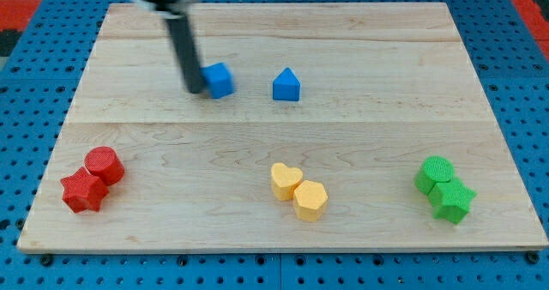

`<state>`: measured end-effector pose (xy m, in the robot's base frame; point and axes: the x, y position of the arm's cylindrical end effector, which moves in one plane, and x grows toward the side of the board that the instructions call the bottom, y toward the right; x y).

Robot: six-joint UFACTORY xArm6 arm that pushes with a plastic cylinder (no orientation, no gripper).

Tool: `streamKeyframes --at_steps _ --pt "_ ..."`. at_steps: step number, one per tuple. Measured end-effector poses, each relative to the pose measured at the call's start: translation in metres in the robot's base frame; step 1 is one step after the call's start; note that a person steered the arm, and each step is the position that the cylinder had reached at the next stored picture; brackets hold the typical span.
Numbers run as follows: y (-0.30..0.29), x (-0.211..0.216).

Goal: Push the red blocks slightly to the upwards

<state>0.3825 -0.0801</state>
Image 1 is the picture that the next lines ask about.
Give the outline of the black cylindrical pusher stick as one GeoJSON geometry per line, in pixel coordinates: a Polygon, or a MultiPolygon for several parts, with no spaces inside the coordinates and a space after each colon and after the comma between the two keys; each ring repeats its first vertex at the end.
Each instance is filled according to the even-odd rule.
{"type": "Polygon", "coordinates": [[[206,87],[193,31],[187,15],[165,19],[186,90],[200,94],[206,87]]]}

